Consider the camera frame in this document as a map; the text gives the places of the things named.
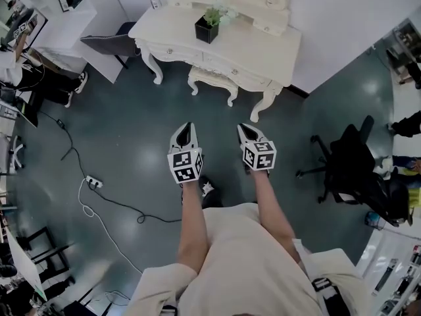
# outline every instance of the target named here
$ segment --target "black flower pot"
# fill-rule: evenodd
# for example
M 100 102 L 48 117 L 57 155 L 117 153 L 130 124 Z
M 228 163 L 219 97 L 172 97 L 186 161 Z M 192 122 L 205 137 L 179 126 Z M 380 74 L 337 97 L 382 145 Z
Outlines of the black flower pot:
M 209 26 L 203 16 L 195 23 L 196 38 L 211 43 L 218 35 L 219 25 Z

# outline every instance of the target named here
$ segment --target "stool leg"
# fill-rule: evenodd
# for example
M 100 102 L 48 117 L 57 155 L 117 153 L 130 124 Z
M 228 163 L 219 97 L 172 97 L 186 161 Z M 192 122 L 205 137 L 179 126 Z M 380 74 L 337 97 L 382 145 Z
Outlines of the stool leg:
M 228 106 L 232 107 L 232 101 L 235 100 L 238 95 L 238 88 L 230 88 L 228 91 L 231 93 L 231 96 L 228 98 Z
M 196 82 L 196 80 L 194 80 L 192 78 L 189 78 L 187 80 L 187 83 L 189 84 L 189 86 L 191 86 L 191 89 L 193 89 L 193 91 L 191 93 L 193 96 L 196 96 L 197 93 L 199 92 L 199 88 L 196 86 L 195 82 Z

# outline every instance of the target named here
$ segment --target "blue jeans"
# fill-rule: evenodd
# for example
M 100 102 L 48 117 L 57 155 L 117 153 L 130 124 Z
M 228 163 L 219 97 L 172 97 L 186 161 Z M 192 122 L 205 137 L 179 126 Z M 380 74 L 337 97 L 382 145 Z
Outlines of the blue jeans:
M 412 170 L 412 164 L 415 160 L 421 159 L 418 157 L 407 157 L 407 156 L 393 156 L 393 166 L 404 167 L 408 170 Z M 407 176 L 405 174 L 394 174 L 394 178 L 400 180 L 407 188 L 421 188 L 421 174 L 414 176 Z

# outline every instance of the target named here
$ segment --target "power strip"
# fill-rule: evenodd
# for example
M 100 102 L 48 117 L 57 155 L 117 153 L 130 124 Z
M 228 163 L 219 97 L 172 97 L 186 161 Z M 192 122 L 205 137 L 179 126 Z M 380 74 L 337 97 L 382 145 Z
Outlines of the power strip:
M 92 176 L 86 176 L 86 181 L 89 185 L 94 185 L 95 187 L 101 188 L 104 186 L 103 182 L 98 179 L 95 179 Z

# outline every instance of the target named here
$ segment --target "potted plant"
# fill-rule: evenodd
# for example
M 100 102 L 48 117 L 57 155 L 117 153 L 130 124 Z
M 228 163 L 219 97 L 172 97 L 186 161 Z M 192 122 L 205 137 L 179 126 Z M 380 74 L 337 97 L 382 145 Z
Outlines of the potted plant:
M 218 35 L 219 24 L 228 24 L 232 18 L 235 18 L 237 13 L 222 5 L 215 5 L 208 8 L 196 23 L 196 38 L 204 42 L 211 43 Z

